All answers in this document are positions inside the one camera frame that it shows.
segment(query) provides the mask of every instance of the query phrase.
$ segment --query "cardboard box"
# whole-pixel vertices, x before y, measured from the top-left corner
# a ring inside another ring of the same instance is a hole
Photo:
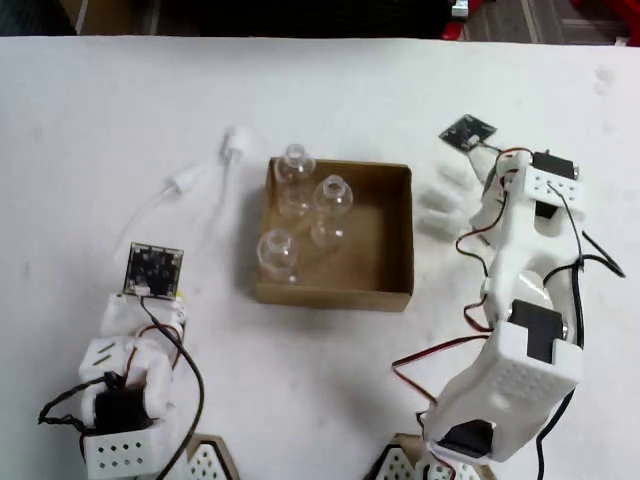
[[[320,251],[310,236],[313,216],[289,220],[278,211],[276,159],[267,170],[261,234],[291,232],[299,246],[296,284],[258,274],[260,302],[315,308],[401,312],[413,293],[411,170],[406,165],[318,160],[314,182],[331,174],[351,186],[354,205],[346,216],[345,239],[336,252]]]

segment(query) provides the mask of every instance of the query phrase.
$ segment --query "circuit board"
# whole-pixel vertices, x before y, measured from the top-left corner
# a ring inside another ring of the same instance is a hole
[[[496,132],[496,128],[477,119],[472,115],[465,115],[456,123],[440,134],[440,139],[456,150],[468,153],[478,143],[484,142]]]
[[[183,250],[132,243],[122,291],[135,295],[136,287],[148,287],[153,297],[175,299],[183,256]]]

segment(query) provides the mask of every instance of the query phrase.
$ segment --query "white 3d-printed robot arm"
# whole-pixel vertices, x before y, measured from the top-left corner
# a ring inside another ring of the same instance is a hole
[[[531,154],[518,153],[498,162],[482,209],[472,219],[476,228],[490,224],[506,197],[500,222],[485,235],[496,254],[481,295],[486,295],[484,311],[494,330],[475,362],[447,384],[425,416],[428,448],[445,458],[507,460],[537,434],[554,405],[582,378],[569,272],[553,276],[546,286],[553,310],[514,299],[523,272],[544,277],[576,261],[575,231],[584,220],[582,184],[574,175],[552,173],[553,168],[539,168],[532,160]]]

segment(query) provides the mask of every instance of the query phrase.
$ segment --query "white table surface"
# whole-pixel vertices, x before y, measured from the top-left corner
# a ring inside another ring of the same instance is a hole
[[[437,135],[467,112],[499,128],[495,142],[550,148],[587,179],[587,230],[629,278],[596,265],[583,277],[586,373],[546,441],[546,478],[633,477],[639,86],[640,50],[613,47],[0,40],[0,477],[85,478],[73,430],[36,426],[38,411],[77,382],[121,286],[126,247],[114,254],[114,243],[131,212],[184,165],[214,161],[225,127],[243,124],[256,140],[212,228],[219,166],[127,240],[186,250],[187,346],[207,387],[198,430],[224,437],[242,478],[361,478],[394,432],[417,432],[413,412],[425,406],[391,361],[469,332],[462,306],[477,298],[479,268],[416,232],[403,314],[257,304],[248,292],[266,159],[295,141],[317,157],[407,163],[417,198],[437,162],[465,166]],[[438,390],[478,347],[409,371]],[[186,425],[195,382],[178,371]],[[535,478],[533,444],[495,469]]]

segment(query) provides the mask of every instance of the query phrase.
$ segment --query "glass bottle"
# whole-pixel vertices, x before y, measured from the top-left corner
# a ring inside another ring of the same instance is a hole
[[[289,232],[277,228],[262,235],[257,254],[260,268],[267,277],[275,282],[295,283],[298,244]]]
[[[312,175],[316,162],[302,145],[292,144],[276,161],[278,209],[284,217],[302,217],[311,210]]]
[[[344,240],[344,216],[353,205],[353,191],[338,175],[330,175],[313,195],[314,221],[311,238],[325,251],[336,250]]]

